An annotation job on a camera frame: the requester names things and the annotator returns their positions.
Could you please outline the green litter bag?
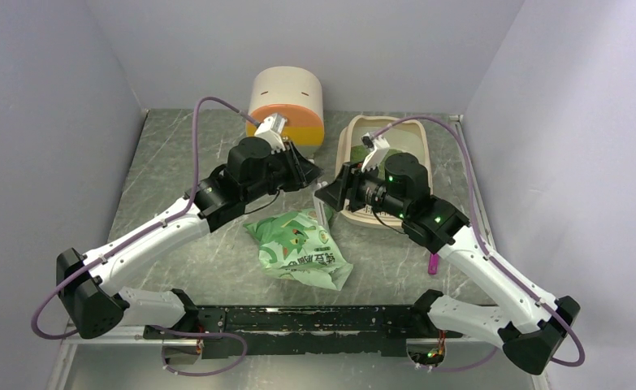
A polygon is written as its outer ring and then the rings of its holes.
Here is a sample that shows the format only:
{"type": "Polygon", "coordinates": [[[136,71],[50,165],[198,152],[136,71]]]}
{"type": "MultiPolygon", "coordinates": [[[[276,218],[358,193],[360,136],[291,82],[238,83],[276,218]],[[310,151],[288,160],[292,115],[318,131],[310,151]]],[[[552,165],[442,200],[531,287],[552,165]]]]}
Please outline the green litter bag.
{"type": "Polygon", "coordinates": [[[277,214],[244,227],[258,242],[258,261],[271,278],[339,291],[351,275],[353,265],[329,230],[318,223],[314,208],[277,214]]]}

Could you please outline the magenta plastic scoop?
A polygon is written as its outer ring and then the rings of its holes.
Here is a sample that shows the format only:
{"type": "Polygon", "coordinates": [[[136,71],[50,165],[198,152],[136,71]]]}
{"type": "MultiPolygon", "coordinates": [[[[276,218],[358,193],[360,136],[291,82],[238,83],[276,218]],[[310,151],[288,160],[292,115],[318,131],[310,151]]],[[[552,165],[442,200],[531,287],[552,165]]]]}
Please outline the magenta plastic scoop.
{"type": "Polygon", "coordinates": [[[434,253],[429,257],[427,272],[429,275],[436,275],[439,268],[439,256],[434,253]]]}

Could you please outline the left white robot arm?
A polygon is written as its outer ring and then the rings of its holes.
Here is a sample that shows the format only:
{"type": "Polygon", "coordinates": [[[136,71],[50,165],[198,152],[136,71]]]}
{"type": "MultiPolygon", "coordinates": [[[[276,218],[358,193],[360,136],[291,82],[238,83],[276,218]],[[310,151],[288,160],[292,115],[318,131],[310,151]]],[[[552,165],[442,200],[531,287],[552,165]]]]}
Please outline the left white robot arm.
{"type": "Polygon", "coordinates": [[[58,297],[76,334],[93,339],[117,326],[163,327],[179,338],[197,331],[199,310],[182,290],[150,292],[127,288],[126,282],[162,255],[238,219],[258,198],[305,189],[322,175],[293,143],[284,146],[274,152],[267,141],[246,137],[226,163],[134,232],[83,254],[62,252],[58,297]]]}

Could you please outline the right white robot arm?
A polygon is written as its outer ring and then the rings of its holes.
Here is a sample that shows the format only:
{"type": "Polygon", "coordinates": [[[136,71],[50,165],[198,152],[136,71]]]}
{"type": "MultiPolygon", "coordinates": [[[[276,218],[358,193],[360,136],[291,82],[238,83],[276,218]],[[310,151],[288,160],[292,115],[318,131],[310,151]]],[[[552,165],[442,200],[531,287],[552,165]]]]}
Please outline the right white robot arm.
{"type": "Polygon", "coordinates": [[[400,220],[403,233],[473,280],[495,303],[480,306],[429,290],[415,303],[414,331],[437,330],[471,336],[502,350],[516,367],[541,375],[557,362],[555,353],[570,335],[581,306],[555,297],[517,271],[474,230],[452,203],[432,194],[428,171],[408,153],[387,158],[385,175],[361,162],[345,163],[315,196],[336,210],[366,207],[400,220]]]}

